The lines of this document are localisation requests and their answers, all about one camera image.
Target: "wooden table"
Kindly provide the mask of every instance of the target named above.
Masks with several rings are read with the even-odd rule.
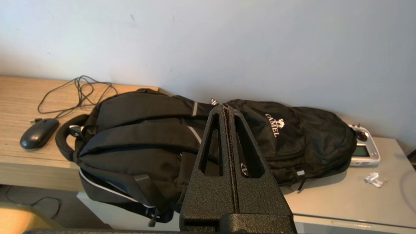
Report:
[[[78,166],[67,161],[55,144],[55,134],[42,148],[25,150],[20,146],[22,134],[31,126],[34,118],[54,118],[55,114],[42,115],[37,106],[43,96],[51,89],[64,84],[63,80],[44,80],[20,77],[0,77],[0,184],[10,184],[48,189],[82,191]],[[119,93],[135,91],[139,88],[157,87],[114,85]],[[106,88],[94,85],[93,100]],[[113,90],[105,97],[114,95]],[[45,100],[42,110],[52,111],[76,105],[77,90],[73,83],[51,93]],[[90,113],[92,107],[77,109],[70,115],[59,119],[63,124],[69,119]],[[74,138],[68,137],[73,146]]]

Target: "black computer mouse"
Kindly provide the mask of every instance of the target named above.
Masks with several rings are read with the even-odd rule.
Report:
[[[34,149],[44,146],[58,128],[56,119],[41,119],[32,125],[20,139],[20,146],[25,149]]]

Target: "backpack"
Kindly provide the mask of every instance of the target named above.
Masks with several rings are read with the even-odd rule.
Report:
[[[240,99],[227,104],[242,112],[280,186],[301,181],[301,190],[307,178],[345,171],[357,147],[355,131],[328,111]]]
[[[79,166],[88,197],[144,215],[155,222],[179,212],[214,105],[139,89],[112,96],[89,115],[77,116],[57,132],[56,144]],[[75,150],[66,138],[75,127]],[[207,173],[216,174],[217,157]]]

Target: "white wall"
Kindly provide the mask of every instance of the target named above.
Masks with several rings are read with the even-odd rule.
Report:
[[[416,147],[414,0],[0,0],[0,75],[335,111]]]

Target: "black cable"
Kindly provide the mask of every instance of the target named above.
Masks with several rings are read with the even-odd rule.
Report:
[[[59,211],[61,210],[61,206],[62,206],[62,200],[61,199],[59,199],[59,198],[56,198],[56,197],[42,197],[41,199],[39,199],[39,200],[37,200],[37,201],[35,201],[35,202],[33,202],[33,203],[19,203],[19,202],[16,202],[16,201],[13,201],[11,198],[9,198],[9,191],[10,191],[10,189],[12,188],[13,186],[10,186],[7,190],[6,190],[6,194],[5,194],[5,197],[6,197],[6,199],[9,201],[9,202],[11,202],[11,203],[14,203],[14,204],[20,204],[20,205],[26,205],[26,206],[31,206],[31,207],[33,207],[34,205],[36,205],[37,203],[39,203],[40,201],[42,201],[43,199],[53,199],[53,200],[56,200],[57,202],[58,202],[58,208],[57,208],[57,210],[56,210],[56,212],[50,217],[51,219],[54,219],[54,218],[56,218],[57,216],[58,216],[58,213],[59,213]]]
[[[42,106],[43,102],[45,101],[46,97],[54,92],[57,91],[58,89],[64,88],[65,86],[67,86],[68,84],[70,84],[71,82],[74,82],[74,85],[78,91],[78,103],[73,106],[73,107],[69,107],[66,109],[61,109],[61,110],[54,110],[54,111],[47,111],[47,112],[43,112],[40,110],[40,107]],[[91,101],[88,97],[90,95],[92,95],[94,93],[94,84],[105,84],[107,85],[107,88],[104,90],[104,92],[101,94],[100,98],[98,99],[97,102],[93,102]],[[83,93],[82,89],[84,89],[84,87],[89,86],[91,87],[91,91],[88,94]],[[93,78],[86,76],[86,75],[82,75],[80,77],[74,78],[68,82],[66,82],[65,84],[58,86],[52,90],[50,90],[49,92],[47,92],[45,94],[45,96],[42,98],[42,100],[40,101],[39,105],[37,106],[37,111],[40,114],[50,114],[50,113],[58,113],[58,115],[55,117],[55,119],[59,119],[62,117],[67,116],[68,114],[70,114],[71,112],[73,112],[75,109],[77,108],[81,108],[81,107],[87,107],[87,106],[94,106],[97,103],[99,103],[102,98],[104,97],[104,95],[107,93],[108,90],[110,89],[114,89],[114,91],[116,92],[116,94],[118,94],[117,89],[113,86],[112,83],[110,82],[99,82],[94,80]]]

